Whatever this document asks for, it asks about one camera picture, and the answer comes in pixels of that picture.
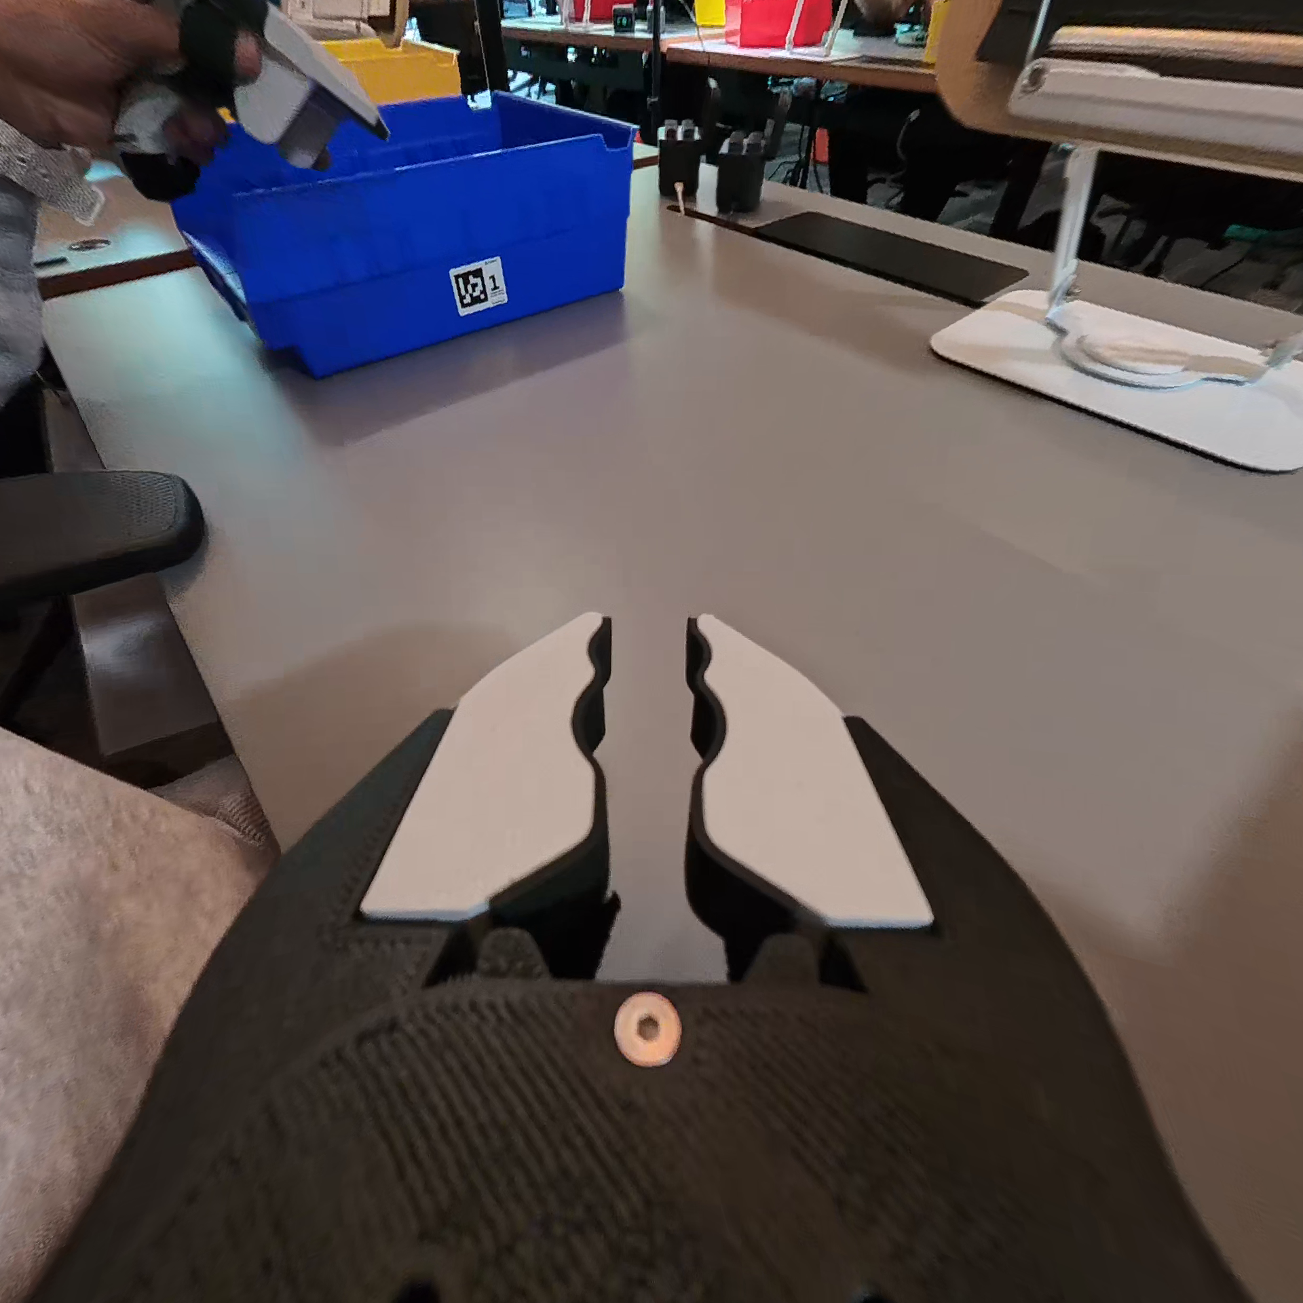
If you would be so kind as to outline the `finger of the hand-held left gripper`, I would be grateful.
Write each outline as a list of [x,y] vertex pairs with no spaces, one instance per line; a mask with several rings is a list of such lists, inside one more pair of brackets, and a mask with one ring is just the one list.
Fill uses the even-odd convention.
[[351,121],[377,139],[389,137],[389,127],[377,104],[357,77],[323,45],[310,38],[279,7],[269,7],[263,22],[263,63],[288,63],[317,82],[339,104],[339,127]]
[[235,115],[253,139],[272,145],[294,168],[322,170],[339,127],[339,104],[288,63],[264,63],[235,89]]

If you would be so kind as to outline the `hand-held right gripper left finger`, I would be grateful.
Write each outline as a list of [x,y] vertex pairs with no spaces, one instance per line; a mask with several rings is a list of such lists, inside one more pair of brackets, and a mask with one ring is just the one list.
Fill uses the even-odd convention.
[[584,611],[463,695],[361,896],[364,920],[514,927],[552,975],[596,975],[621,906],[598,763],[611,641],[611,617]]

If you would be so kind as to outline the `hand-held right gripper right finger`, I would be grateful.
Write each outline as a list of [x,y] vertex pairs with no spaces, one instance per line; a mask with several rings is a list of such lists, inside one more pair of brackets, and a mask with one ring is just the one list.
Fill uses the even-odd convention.
[[687,625],[693,776],[686,889],[746,975],[772,936],[926,933],[936,921],[841,708],[715,614]]

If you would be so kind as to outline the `blue plastic bin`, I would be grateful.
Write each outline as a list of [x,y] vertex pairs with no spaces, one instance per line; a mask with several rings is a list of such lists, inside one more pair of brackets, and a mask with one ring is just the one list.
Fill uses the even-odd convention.
[[495,92],[347,123],[297,170],[240,126],[175,204],[210,284],[314,378],[625,284],[636,127]]

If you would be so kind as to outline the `person's left forearm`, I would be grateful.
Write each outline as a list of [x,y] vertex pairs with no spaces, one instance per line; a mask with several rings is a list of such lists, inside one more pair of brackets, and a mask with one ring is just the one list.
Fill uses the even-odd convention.
[[2,120],[2,176],[81,226],[93,226],[105,205],[90,180],[93,162],[81,146],[38,145]]

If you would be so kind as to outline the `person's left hand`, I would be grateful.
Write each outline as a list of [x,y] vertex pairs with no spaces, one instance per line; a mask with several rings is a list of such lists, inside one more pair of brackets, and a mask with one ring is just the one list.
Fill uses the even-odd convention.
[[5,1],[2,117],[38,145],[107,155],[125,83],[175,51],[141,2]]

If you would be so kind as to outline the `yellow storage bin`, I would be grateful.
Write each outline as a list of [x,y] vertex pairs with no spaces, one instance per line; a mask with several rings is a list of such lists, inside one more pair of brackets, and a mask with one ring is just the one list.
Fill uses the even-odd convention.
[[388,45],[377,36],[323,41],[380,107],[463,96],[457,51],[417,39]]

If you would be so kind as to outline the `person's torso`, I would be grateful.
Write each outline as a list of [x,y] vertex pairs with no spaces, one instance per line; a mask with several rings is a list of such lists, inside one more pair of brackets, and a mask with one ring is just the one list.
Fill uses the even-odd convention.
[[2,475],[43,469],[40,393],[41,293],[34,268],[38,202],[2,180]]

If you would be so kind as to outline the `black holder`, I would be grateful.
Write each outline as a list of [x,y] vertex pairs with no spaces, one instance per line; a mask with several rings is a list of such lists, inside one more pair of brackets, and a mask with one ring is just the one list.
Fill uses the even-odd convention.
[[664,121],[658,132],[661,196],[680,206],[694,202],[705,139],[691,118]]
[[766,168],[766,136],[734,132],[718,148],[715,208],[722,217],[744,217],[760,206]]

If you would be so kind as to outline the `person's leg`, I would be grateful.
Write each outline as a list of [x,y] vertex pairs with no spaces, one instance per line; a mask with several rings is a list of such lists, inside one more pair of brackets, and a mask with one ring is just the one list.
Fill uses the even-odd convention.
[[234,755],[147,789],[3,730],[3,1300],[66,1241],[279,854]]

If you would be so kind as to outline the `red plastic bin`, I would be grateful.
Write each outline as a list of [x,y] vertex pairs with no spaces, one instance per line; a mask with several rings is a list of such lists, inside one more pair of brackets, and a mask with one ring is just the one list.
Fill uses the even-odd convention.
[[725,41],[743,51],[828,51],[850,1],[725,1]]

